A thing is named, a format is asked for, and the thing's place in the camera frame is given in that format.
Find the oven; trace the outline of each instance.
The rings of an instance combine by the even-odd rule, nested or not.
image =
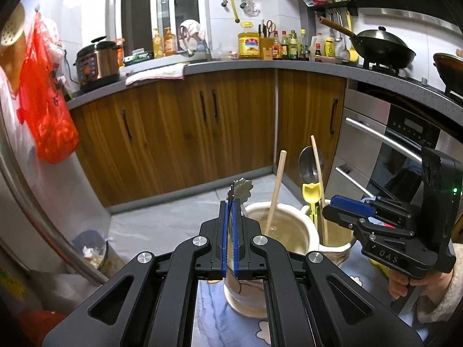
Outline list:
[[[378,98],[378,93],[381,90],[372,96],[346,89],[325,195],[356,200],[382,195],[420,205],[421,148],[435,148],[463,162],[463,145],[422,117]],[[460,202],[458,216],[462,208]]]

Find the human hand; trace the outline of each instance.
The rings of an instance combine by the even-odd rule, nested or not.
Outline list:
[[[407,276],[397,271],[389,270],[389,293],[394,300],[400,296],[406,296],[408,292],[407,285],[421,286],[425,288],[420,296],[428,296],[435,304],[439,305],[447,292],[453,277],[453,270],[450,273],[431,271],[423,279],[409,279]]]

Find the triangular cutout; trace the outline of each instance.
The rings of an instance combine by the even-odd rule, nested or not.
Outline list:
[[[368,304],[353,294],[337,277],[330,275],[327,279],[348,325],[355,325],[372,315],[373,311]]]
[[[92,307],[89,312],[90,316],[106,325],[114,325],[132,282],[133,276],[125,277],[117,287],[113,288],[99,303]]]

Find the oven control panel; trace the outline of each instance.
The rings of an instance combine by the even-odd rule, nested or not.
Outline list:
[[[391,105],[387,127],[420,146],[435,148],[440,129],[400,107]]]
[[[98,63],[95,53],[79,59],[77,62],[77,74],[80,84],[87,84],[98,79]]]

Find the wooden stick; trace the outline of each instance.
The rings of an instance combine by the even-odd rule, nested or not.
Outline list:
[[[321,194],[321,199],[320,199],[320,204],[321,208],[323,210],[323,207],[326,206],[325,202],[325,189],[323,187],[323,173],[320,169],[320,159],[318,156],[318,150],[317,150],[317,144],[315,143],[315,137],[313,135],[310,136],[310,140],[312,141],[312,148],[313,148],[313,156],[315,157],[315,165],[317,166],[317,173],[319,175],[319,183],[320,183],[320,194]],[[323,245],[328,244],[328,223],[326,223],[325,218],[321,214],[320,211],[320,220],[321,224],[321,235],[322,235],[322,240],[323,240]]]
[[[272,202],[270,203],[269,216],[267,217],[267,224],[265,225],[264,235],[269,235],[270,225],[272,224],[273,215],[276,210],[276,200],[282,185],[283,170],[285,168],[286,151],[282,150],[280,153],[280,160],[278,161],[278,170],[276,171],[275,187],[273,188]]]

